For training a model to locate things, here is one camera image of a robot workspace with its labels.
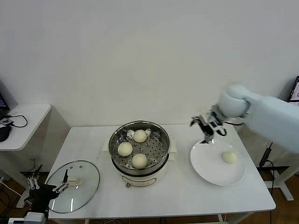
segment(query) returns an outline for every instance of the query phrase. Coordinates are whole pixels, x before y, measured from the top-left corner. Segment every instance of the steamed bun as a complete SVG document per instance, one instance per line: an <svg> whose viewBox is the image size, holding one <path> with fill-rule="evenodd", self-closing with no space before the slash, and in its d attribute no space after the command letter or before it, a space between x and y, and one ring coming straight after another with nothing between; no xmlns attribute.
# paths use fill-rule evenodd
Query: steamed bun
<svg viewBox="0 0 299 224"><path fill-rule="evenodd" d="M129 142L123 142L118 146L117 151L120 156L125 157L132 153L133 147Z"/></svg>
<svg viewBox="0 0 299 224"><path fill-rule="evenodd" d="M144 142L148 138L144 130L137 130L134 132L133 139L136 142Z"/></svg>

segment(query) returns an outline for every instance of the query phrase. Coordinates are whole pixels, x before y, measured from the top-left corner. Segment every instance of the table leg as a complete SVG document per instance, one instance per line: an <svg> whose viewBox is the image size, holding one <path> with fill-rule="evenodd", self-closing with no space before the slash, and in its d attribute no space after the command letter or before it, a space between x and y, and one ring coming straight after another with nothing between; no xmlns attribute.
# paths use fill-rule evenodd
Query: table leg
<svg viewBox="0 0 299 224"><path fill-rule="evenodd" d="M13 178L15 181L17 181L20 185L22 185L24 188L28 189L28 183L26 177L24 177L17 168L11 164L7 159L0 154L0 169L9 175L11 178Z"/></svg>
<svg viewBox="0 0 299 224"><path fill-rule="evenodd" d="M250 216L251 214L253 214L253 212L234 214L233 218L231 220L229 220L228 223L229 224L237 224L237 223L241 222L243 219Z"/></svg>
<svg viewBox="0 0 299 224"><path fill-rule="evenodd" d="M276 170L274 171L274 186L273 188L280 188L281 192L284 194L287 201L293 201L294 197L290 193L288 187L285 184L290 177L299 171L299 166L290 166L282 174L279 174ZM272 187L272 181L265 181L267 188Z"/></svg>

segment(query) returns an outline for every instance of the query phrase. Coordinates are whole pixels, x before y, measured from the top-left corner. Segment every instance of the black cable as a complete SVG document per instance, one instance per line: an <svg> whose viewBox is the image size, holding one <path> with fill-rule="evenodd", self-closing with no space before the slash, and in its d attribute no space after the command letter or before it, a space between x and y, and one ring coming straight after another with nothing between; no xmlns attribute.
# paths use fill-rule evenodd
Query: black cable
<svg viewBox="0 0 299 224"><path fill-rule="evenodd" d="M9 195L2 189L0 189L1 191L3 191L7 196L8 196L8 204L10 204L10 197ZM8 206L6 205L6 209L4 209L4 211L0 214L0 217L2 217L2 215L8 210Z"/></svg>
<svg viewBox="0 0 299 224"><path fill-rule="evenodd" d="M27 126L27 124L28 124L28 121L27 121L27 119L23 116L23 115L15 115L15 116L11 116L10 114L8 115L9 116L9 118L15 118L15 117L23 117L24 119L25 119L25 121L26 121L26 124L25 125L23 125L23 126L16 126L16 125L14 125L14 124L10 124L10 126L14 126L14 127L26 127Z"/></svg>
<svg viewBox="0 0 299 224"><path fill-rule="evenodd" d="M0 201L3 203L3 204L5 204L7 207L9 207L10 209L23 209L23 208L15 208L15 207L12 207L11 205L10 205L10 197L9 197L9 195L4 191L4 190L2 190L2 189L0 189L0 191L2 191L4 194L6 194L6 196L8 197L8 204L6 204L1 198L0 198Z"/></svg>
<svg viewBox="0 0 299 224"><path fill-rule="evenodd" d="M14 202L11 204L11 205L13 205L16 201L18 201L19 200L19 197L16 197L16 199L14 200ZM8 211L9 211L9 207L7 207L1 214L0 214L0 218L6 218L5 217L5 215L8 213Z"/></svg>
<svg viewBox="0 0 299 224"><path fill-rule="evenodd" d="M225 123L228 124L228 125L233 125L233 126L241 126L241 125L244 124L244 123L234 124L234 123L230 123L230 122L225 122Z"/></svg>
<svg viewBox="0 0 299 224"><path fill-rule="evenodd" d="M274 188L274 179L275 179L274 172L275 172L275 169L274 169L273 162L271 162L270 160L267 160L267 161L270 162L272 167L273 167L273 179L272 179L272 187L271 187L271 196L272 196L273 188ZM272 224L272 211L270 211L270 224Z"/></svg>

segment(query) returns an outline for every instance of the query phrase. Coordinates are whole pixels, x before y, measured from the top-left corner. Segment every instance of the power cord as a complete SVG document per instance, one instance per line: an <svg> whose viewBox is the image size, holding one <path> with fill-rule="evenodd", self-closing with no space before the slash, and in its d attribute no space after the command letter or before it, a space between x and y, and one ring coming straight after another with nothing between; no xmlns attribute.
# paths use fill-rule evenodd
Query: power cord
<svg viewBox="0 0 299 224"><path fill-rule="evenodd" d="M26 124L24 124L22 126L14 125L14 121L12 121L9 118L16 118L16 117L24 118L24 120L26 121ZM5 116L2 116L1 124L5 125L5 126L13 126L13 127L26 127L27 124L28 124L28 121L23 115L14 115L14 116L12 116L12 115L8 114L8 115L5 115Z"/></svg>
<svg viewBox="0 0 299 224"><path fill-rule="evenodd" d="M10 189L11 191L13 191L14 193L16 193L18 196L23 197L22 195L20 195L18 192L16 192L14 189L11 189L9 186L7 186L5 183L3 183L2 181L0 181L0 183L2 183L5 187L7 187L8 189ZM31 205L30 201L27 201L25 197L23 197L25 200L24 202Z"/></svg>
<svg viewBox="0 0 299 224"><path fill-rule="evenodd" d="M274 177L275 169L274 169L273 162L271 162L270 160L267 160L267 162L271 163L272 168L273 168L273 179L272 179L272 187L271 187L271 196L272 196L272 194L273 194L273 188L274 188L274 180L275 180L275 177ZM270 224L272 224L272 211L270 211Z"/></svg>
<svg viewBox="0 0 299 224"><path fill-rule="evenodd" d="M233 126L241 126L241 125L243 125L244 123L234 124L234 123L230 123L230 122L225 122L225 124L233 125Z"/></svg>

